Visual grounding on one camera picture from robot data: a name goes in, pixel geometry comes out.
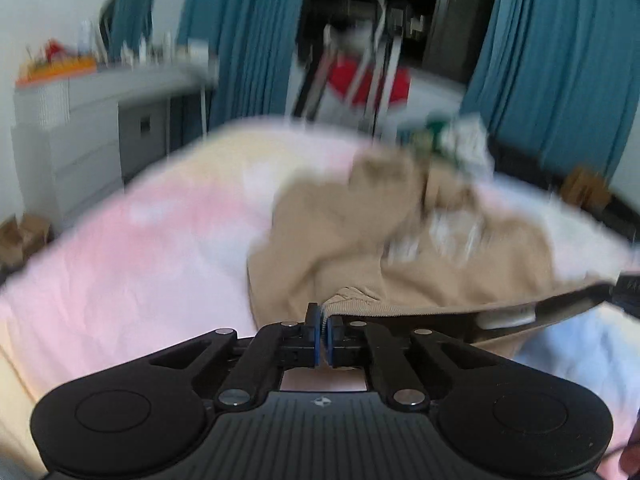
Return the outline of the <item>tan khaki shirt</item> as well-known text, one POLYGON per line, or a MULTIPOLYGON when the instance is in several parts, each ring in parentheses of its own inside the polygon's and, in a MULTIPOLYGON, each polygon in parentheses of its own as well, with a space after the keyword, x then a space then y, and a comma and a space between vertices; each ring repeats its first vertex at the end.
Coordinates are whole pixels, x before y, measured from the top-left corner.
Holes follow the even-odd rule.
POLYGON ((357 158, 344 182, 288 185, 247 274, 257 326, 299 321, 312 303, 325 316, 420 316, 500 356, 514 356, 537 330, 476 344, 476 312, 598 281, 559 278, 544 230, 484 207, 450 166, 383 151, 357 158))

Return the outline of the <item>pile of clothes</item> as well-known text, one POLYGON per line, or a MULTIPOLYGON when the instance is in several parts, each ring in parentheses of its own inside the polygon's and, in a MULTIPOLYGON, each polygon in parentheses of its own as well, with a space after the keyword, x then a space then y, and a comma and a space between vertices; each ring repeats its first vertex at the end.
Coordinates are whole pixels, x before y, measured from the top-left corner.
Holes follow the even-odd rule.
POLYGON ((479 114, 429 114, 423 122, 400 126, 396 141, 417 159, 446 160, 473 177, 491 178, 495 172, 488 132, 479 114))

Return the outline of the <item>brown paper bag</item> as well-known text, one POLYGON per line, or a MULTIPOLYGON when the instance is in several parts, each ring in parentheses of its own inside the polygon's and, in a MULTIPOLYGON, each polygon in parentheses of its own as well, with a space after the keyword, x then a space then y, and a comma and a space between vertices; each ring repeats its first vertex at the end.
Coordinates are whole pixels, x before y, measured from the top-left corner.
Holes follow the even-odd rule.
POLYGON ((577 208, 601 210, 610 203, 612 193, 600 174, 576 167, 564 179, 560 196, 565 203, 577 208))

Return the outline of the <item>pastel tie-dye duvet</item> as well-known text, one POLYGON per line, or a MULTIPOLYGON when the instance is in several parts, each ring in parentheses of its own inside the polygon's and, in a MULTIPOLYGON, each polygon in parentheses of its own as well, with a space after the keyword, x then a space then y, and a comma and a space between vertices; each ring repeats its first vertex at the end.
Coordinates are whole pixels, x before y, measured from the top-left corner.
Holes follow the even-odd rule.
MULTIPOLYGON (((247 255, 270 228, 281 188, 298 177, 346 180, 368 148, 345 129, 247 119, 159 162, 85 214, 1 286, 1 457, 36 478, 35 403, 68 380, 208 332, 256 327, 247 255)), ((639 248, 549 192, 495 174, 483 204, 538 223, 560 278, 639 270, 639 248)), ((610 304, 546 328, 518 355, 597 393, 612 446, 639 413, 639 322, 610 304)))

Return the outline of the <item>right blue curtain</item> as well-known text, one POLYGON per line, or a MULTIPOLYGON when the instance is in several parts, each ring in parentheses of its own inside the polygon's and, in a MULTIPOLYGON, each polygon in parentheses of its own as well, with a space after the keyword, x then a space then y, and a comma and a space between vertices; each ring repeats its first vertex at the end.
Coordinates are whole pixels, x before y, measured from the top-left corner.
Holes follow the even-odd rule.
POLYGON ((495 0, 461 113, 568 174, 612 177, 639 102, 639 0, 495 0))

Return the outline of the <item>blue curtain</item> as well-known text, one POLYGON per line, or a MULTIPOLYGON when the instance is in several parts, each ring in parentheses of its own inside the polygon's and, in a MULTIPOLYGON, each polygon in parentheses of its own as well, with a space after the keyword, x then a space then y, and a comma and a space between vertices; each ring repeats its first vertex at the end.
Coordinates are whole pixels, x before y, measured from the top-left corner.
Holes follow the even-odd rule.
POLYGON ((218 60, 209 125, 282 115, 303 0, 184 0, 178 41, 205 40, 218 60))
POLYGON ((639 0, 495 0, 461 113, 568 174, 612 177, 639 102, 639 0))

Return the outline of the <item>red cloth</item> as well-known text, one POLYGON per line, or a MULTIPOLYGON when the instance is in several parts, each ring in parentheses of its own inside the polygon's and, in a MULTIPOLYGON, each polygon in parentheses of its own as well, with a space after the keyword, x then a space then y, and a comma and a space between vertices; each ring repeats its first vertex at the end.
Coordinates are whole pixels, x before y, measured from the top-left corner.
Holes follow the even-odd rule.
MULTIPOLYGON (((330 88, 341 98, 346 93, 356 76, 359 62, 356 58, 339 58, 334 62, 328 79, 330 88)), ((372 84, 373 68, 369 67, 362 77, 360 86, 352 99, 352 105, 360 106, 367 103, 372 84)), ((401 105, 408 101, 410 91, 410 72, 408 68, 399 67, 390 92, 390 105, 401 105)))

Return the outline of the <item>cardboard box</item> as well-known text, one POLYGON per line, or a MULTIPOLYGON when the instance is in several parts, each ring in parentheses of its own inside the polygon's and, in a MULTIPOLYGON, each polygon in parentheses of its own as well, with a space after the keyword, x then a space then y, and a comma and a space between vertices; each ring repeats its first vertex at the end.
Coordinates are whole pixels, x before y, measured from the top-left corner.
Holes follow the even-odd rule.
POLYGON ((51 222, 34 214, 15 216, 1 223, 1 270, 14 271, 45 248, 51 237, 51 222))

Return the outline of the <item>white dressing table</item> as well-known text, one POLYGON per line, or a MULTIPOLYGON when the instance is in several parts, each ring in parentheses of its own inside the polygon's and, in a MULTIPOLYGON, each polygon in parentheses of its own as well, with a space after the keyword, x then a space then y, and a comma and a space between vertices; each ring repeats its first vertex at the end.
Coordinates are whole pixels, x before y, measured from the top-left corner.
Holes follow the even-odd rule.
POLYGON ((61 232, 170 152, 170 101, 216 87, 218 64, 122 66, 14 91, 26 211, 61 232))

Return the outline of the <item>black silver chair back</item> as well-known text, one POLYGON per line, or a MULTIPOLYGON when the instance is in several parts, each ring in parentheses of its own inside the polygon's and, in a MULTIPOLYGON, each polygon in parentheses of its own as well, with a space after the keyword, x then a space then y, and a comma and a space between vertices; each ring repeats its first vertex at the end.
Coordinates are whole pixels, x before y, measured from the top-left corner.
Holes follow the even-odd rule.
POLYGON ((306 120, 306 122, 316 120, 338 52, 340 49, 336 44, 334 28, 331 25, 326 25, 323 29, 321 49, 306 69, 293 108, 293 117, 306 120))

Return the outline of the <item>garment steamer stand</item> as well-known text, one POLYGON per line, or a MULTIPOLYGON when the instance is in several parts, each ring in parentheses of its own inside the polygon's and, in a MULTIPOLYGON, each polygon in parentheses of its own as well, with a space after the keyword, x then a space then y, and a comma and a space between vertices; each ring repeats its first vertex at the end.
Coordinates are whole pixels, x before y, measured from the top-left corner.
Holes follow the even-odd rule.
POLYGON ((362 108, 358 128, 375 138, 381 134, 390 108, 390 92, 399 68, 402 42, 405 38, 421 35, 425 26, 421 13, 415 14, 410 6, 401 8, 398 4, 389 4, 387 0, 376 0, 372 8, 366 7, 366 11, 367 17, 360 20, 357 27, 346 36, 348 57, 359 55, 359 64, 343 104, 346 110, 362 108), (367 103, 352 105, 352 99, 369 67, 373 68, 373 77, 367 103))

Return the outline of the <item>left blue curtain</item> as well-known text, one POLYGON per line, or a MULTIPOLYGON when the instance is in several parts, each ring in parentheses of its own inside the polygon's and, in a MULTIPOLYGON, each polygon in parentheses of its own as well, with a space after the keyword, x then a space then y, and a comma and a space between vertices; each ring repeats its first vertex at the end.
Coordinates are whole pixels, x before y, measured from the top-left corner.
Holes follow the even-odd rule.
POLYGON ((282 115, 303 0, 184 0, 178 41, 205 40, 218 60, 209 125, 282 115))

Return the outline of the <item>orange tray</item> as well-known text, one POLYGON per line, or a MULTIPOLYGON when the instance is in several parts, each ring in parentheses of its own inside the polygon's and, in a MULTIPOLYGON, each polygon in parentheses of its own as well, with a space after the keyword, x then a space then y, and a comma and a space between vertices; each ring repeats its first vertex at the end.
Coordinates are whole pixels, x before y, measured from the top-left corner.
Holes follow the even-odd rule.
POLYGON ((51 63, 32 63, 21 69, 15 83, 18 86, 39 84, 41 81, 91 74, 97 68, 94 58, 62 58, 51 63))

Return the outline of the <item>wavy frame mirror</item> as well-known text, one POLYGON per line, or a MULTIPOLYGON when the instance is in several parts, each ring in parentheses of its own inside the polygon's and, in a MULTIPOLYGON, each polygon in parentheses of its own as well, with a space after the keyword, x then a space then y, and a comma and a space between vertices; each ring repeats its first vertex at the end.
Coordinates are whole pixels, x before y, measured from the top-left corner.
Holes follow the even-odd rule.
POLYGON ((155 0, 106 0, 99 14, 101 41, 110 62, 120 59, 122 46, 139 51, 142 40, 149 42, 153 31, 155 0))

